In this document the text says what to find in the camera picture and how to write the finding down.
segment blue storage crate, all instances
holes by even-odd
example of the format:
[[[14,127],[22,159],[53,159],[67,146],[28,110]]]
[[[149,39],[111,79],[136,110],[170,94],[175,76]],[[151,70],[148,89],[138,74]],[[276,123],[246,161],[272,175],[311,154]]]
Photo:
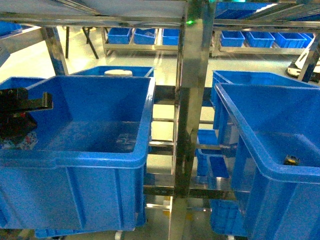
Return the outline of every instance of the blue storage crate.
[[[308,47],[308,45],[312,41],[312,39],[314,39],[314,35],[313,35],[313,33],[302,33],[301,35],[306,39],[303,44],[303,47],[306,48],[306,47]]]
[[[198,144],[206,144],[206,145],[218,145],[218,139],[216,134],[213,130],[206,130],[206,129],[199,129],[198,137],[197,137]],[[211,155],[219,155],[221,156],[220,150],[210,150],[210,149],[196,149],[195,156],[198,160],[197,166],[197,175],[198,176],[207,176],[208,175],[208,164],[207,164],[207,157]]]
[[[154,67],[151,66],[95,66],[86,70],[82,70],[72,75],[77,76],[104,76],[105,71],[109,70],[129,70],[132,72],[133,77],[153,77],[154,76]]]
[[[320,100],[320,89],[225,83],[215,88],[223,103],[218,141],[248,238],[316,239],[320,106],[310,101]],[[299,164],[284,164],[287,155]]]
[[[240,31],[222,31],[221,46],[223,47],[242,47],[245,36]]]
[[[216,189],[215,178],[229,178],[224,158],[221,155],[209,156],[207,165],[208,185],[211,189]],[[221,235],[247,236],[237,201],[211,199],[209,202],[212,208],[210,224],[214,232]]]
[[[143,208],[141,209],[141,212],[139,212],[136,220],[136,226],[141,227],[146,223],[146,212],[145,212],[145,205],[144,202]],[[38,239],[43,238],[52,238],[52,237],[59,237],[59,236],[69,236],[69,235],[77,235],[77,234],[88,234],[88,233],[94,233],[99,232],[96,230],[92,231],[86,231],[86,230],[53,230],[53,229],[36,229],[34,231],[34,235]]]
[[[109,44],[129,44],[132,36],[132,28],[113,27],[108,32]]]
[[[245,38],[249,46],[253,48],[271,48],[275,41],[270,32],[264,31],[245,32]]]
[[[19,33],[22,31],[22,27],[19,24],[0,21],[0,36],[12,34],[12,33]]]
[[[16,89],[16,88],[27,88],[33,84],[42,81],[41,77],[20,77],[12,76],[7,80],[0,83],[0,90],[3,89]]]
[[[272,33],[272,35],[275,38],[276,44],[278,44],[280,48],[285,49],[301,49],[307,41],[307,39],[299,33],[275,32]]]
[[[215,108],[213,121],[213,129],[215,130],[219,129],[222,107],[221,101],[219,100],[218,94],[215,90],[215,85],[217,83],[318,88],[316,85],[311,85],[302,81],[297,81],[290,77],[281,76],[270,72],[214,71],[211,89],[211,103]]]
[[[244,19],[269,3],[218,2],[215,10],[216,19]]]
[[[54,109],[31,113],[33,150],[0,150],[0,227],[133,230],[155,80],[57,76],[27,89],[30,99],[51,93]]]
[[[142,30],[137,28],[134,32],[133,41],[135,44],[153,45],[156,40],[156,30],[154,28]]]
[[[179,34],[179,29],[163,29],[162,45],[178,45]]]

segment black chair leg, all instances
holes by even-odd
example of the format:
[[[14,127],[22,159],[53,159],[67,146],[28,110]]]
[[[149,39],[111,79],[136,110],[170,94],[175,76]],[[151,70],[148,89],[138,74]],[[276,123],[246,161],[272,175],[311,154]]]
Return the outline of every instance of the black chair leg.
[[[94,45],[92,44],[91,39],[90,39],[88,33],[86,32],[86,28],[85,28],[85,27],[82,27],[82,31],[83,31],[83,33],[84,33],[84,35],[85,35],[85,37],[86,37],[87,42],[89,43],[89,45],[90,45],[90,47],[91,47],[91,50],[92,50],[95,58],[96,58],[96,59],[99,59],[98,54],[97,54],[97,52],[96,52],[96,50],[95,50],[95,47],[94,47]]]
[[[66,38],[65,38],[65,58],[69,58],[69,35],[70,35],[70,27],[66,27]]]

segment shelf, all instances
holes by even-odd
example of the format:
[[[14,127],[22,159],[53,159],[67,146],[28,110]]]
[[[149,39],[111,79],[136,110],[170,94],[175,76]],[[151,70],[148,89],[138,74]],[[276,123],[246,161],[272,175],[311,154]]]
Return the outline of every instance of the shelf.
[[[177,52],[178,46],[177,45],[162,45],[162,28],[158,28],[155,30],[155,44],[135,44],[135,28],[132,29],[132,37],[129,44],[109,44],[108,43],[108,36],[106,31],[102,29],[102,37],[103,37],[103,49],[104,53],[107,54],[109,50],[128,50],[128,51],[170,51],[170,52]]]
[[[242,47],[221,46],[221,31],[216,31],[214,35],[217,36],[217,39],[212,37],[212,46],[210,47],[210,53],[212,57],[227,54],[300,55],[305,50],[305,48],[281,48],[275,42],[273,43],[272,47],[250,47],[247,41],[244,42]]]

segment wheel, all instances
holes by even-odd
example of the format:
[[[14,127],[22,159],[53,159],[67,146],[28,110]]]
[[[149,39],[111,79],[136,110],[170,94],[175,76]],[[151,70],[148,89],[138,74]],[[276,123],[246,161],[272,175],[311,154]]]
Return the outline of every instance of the wheel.
[[[124,236],[125,234],[123,231],[117,231],[114,235],[114,240],[123,240]]]

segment small object in bin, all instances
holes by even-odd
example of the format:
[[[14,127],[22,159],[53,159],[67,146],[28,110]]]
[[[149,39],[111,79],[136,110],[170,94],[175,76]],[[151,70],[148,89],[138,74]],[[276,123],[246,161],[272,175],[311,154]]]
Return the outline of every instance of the small object in bin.
[[[154,37],[155,35],[152,32],[147,31],[144,35],[148,37]]]
[[[292,156],[292,155],[287,155],[284,159],[284,165],[290,165],[290,166],[298,166],[300,163],[300,159]]]

